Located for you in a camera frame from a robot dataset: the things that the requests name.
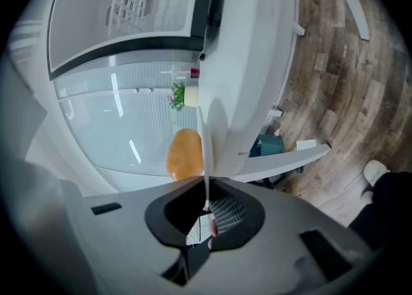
green plant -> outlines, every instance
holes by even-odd
[[[172,94],[167,97],[169,105],[177,111],[185,106],[185,85],[183,83],[172,83]]]

white plant pot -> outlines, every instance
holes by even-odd
[[[185,106],[198,107],[199,106],[199,87],[187,86],[185,88]]]

teal bin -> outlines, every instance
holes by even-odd
[[[259,135],[250,150],[250,158],[264,157],[265,155],[273,155],[283,153],[285,145],[283,140],[277,136]]]

red object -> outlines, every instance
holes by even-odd
[[[199,79],[200,77],[200,70],[197,68],[192,68],[191,69],[191,79]]]

white table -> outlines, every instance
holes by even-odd
[[[293,54],[294,17],[294,0],[224,0],[220,32],[207,38],[206,58],[200,65],[200,109],[214,156],[211,175],[249,182],[303,166],[329,152],[324,144],[248,157],[272,102],[281,94]]]

